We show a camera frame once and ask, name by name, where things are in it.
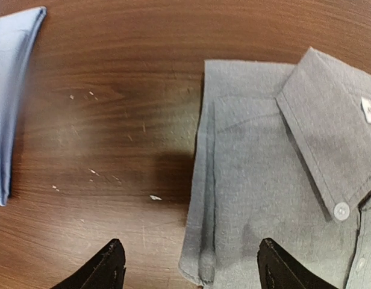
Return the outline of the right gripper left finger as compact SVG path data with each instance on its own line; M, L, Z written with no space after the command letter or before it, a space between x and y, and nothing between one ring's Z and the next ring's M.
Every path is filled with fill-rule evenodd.
M120 240L114 238L75 273L52 289L122 289L125 263L125 249Z

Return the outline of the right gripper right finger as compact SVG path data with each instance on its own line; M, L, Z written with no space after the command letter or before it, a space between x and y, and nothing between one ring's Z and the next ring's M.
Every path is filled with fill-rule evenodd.
M262 288L335 289L335 286L306 269L272 238L261 241L257 264Z

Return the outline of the grey shirt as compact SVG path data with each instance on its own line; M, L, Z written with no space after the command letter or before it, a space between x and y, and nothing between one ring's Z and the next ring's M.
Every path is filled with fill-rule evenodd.
M371 288L371 75L312 48L205 62L179 270L260 288L268 237L337 288Z

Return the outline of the light blue shirt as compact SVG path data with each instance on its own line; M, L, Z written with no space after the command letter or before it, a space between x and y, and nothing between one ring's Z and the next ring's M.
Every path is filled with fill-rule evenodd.
M0 206L11 190L11 164L17 114L25 74L38 31L47 14L44 6L0 17Z

